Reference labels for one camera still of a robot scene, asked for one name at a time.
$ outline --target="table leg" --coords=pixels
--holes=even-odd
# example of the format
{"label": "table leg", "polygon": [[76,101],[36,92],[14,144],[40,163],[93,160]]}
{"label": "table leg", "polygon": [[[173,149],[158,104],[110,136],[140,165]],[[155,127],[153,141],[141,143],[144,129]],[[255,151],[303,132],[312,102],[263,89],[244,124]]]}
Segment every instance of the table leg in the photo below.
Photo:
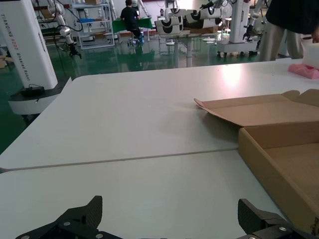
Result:
{"label": "table leg", "polygon": [[175,39],[174,53],[175,53],[175,68],[179,68],[179,43],[178,43],[178,39]]}
{"label": "table leg", "polygon": [[186,67],[192,67],[191,37],[187,37]]}
{"label": "table leg", "polygon": [[150,41],[150,29],[148,28],[148,42]]}

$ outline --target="cardboard box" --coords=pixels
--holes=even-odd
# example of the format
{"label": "cardboard box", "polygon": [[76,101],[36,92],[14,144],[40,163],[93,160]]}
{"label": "cardboard box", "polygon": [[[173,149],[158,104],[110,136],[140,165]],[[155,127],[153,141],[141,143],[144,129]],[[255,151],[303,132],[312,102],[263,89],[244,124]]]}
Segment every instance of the cardboard box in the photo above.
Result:
{"label": "cardboard box", "polygon": [[101,4],[102,1],[101,0],[85,0],[85,3],[88,5],[97,5],[97,4]]}
{"label": "cardboard box", "polygon": [[42,13],[43,17],[46,19],[54,18],[48,9],[41,10],[41,13]]}
{"label": "cardboard box", "polygon": [[201,28],[201,29],[185,27],[184,30],[190,30],[191,34],[211,34],[211,33],[216,33],[218,31],[218,26],[209,27],[209,28]]}
{"label": "cardboard box", "polygon": [[13,59],[11,57],[6,57],[4,60],[8,62],[13,62]]}
{"label": "cardboard box", "polygon": [[319,90],[195,101],[243,126],[242,158],[293,225],[319,235]]}

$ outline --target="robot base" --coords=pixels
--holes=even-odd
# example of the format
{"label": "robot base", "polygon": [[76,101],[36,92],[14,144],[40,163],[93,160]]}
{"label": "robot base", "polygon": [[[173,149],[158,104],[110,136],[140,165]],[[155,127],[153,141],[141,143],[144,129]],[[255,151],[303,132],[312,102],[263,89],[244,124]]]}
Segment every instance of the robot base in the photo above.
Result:
{"label": "robot base", "polygon": [[40,114],[71,82],[71,78],[60,78],[58,79],[58,84],[53,89],[45,90],[40,96],[25,97],[21,94],[23,90],[21,89],[10,97],[8,100],[9,105],[13,113],[22,115],[24,118],[28,115]]}
{"label": "robot base", "polygon": [[217,42],[217,51],[219,52],[246,52],[256,51],[257,41],[232,43],[229,40],[222,40]]}

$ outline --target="box flap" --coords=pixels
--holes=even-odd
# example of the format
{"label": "box flap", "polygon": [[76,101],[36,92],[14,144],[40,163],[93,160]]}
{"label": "box flap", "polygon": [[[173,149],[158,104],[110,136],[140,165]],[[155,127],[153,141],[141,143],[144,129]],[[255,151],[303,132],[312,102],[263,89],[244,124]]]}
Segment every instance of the box flap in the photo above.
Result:
{"label": "box flap", "polygon": [[212,115],[240,126],[259,126],[288,122],[319,121],[319,90],[253,96],[202,102],[194,99]]}
{"label": "box flap", "polygon": [[319,107],[319,90],[310,89],[292,99],[294,102]]}

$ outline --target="white robot column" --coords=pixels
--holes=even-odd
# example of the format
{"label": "white robot column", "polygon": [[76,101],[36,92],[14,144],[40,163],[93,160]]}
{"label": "white robot column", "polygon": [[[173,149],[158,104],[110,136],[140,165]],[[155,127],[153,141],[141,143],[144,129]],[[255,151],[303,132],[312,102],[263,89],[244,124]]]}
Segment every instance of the white robot column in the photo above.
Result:
{"label": "white robot column", "polygon": [[18,115],[41,113],[70,82],[57,79],[30,0],[0,0],[0,30],[24,89],[9,104]]}

